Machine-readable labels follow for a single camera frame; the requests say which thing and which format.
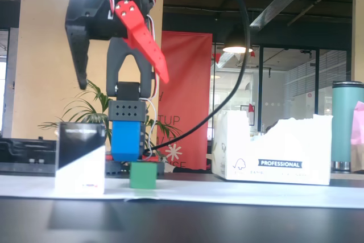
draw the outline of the professional label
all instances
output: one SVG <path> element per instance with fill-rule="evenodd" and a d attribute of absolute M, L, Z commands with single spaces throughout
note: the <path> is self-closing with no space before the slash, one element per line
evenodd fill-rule
<path fill-rule="evenodd" d="M 271 160 L 271 159 L 258 159 L 258 160 L 259 160 L 258 166 L 302 168 L 302 162 L 292 162 L 288 160 Z"/>

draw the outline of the robotic arm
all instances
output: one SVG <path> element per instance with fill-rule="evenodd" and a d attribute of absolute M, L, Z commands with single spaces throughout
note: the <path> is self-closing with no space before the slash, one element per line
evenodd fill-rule
<path fill-rule="evenodd" d="M 153 4 L 154 0 L 69 0 L 65 29 L 81 89 L 87 86 L 89 40 L 111 40 L 106 93 L 116 97 L 109 102 L 115 161 L 138 160 L 144 150 L 146 103 L 140 99 L 150 97 L 152 66 L 165 83 L 169 81 L 164 55 L 146 25 Z M 140 83 L 118 81 L 127 55 L 135 57 Z"/>

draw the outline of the table surface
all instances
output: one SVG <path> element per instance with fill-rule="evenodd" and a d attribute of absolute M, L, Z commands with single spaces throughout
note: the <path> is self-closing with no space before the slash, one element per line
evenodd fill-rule
<path fill-rule="evenodd" d="M 175 180 L 223 183 L 200 174 Z M 359 180 L 333 186 L 364 187 Z M 0 242 L 362 242 L 364 209 L 0 198 Z"/>

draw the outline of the teal thermos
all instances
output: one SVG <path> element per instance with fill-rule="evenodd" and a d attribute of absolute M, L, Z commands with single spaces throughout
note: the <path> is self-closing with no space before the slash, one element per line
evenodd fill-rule
<path fill-rule="evenodd" d="M 364 84 L 334 82 L 332 88 L 332 169 L 350 171 L 353 113 L 358 101 L 364 102 Z"/>

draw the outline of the green block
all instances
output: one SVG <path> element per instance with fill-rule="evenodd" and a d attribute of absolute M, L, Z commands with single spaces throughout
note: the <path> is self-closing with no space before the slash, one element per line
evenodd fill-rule
<path fill-rule="evenodd" d="M 132 162 L 130 170 L 130 188 L 155 189 L 157 164 L 153 162 Z"/>

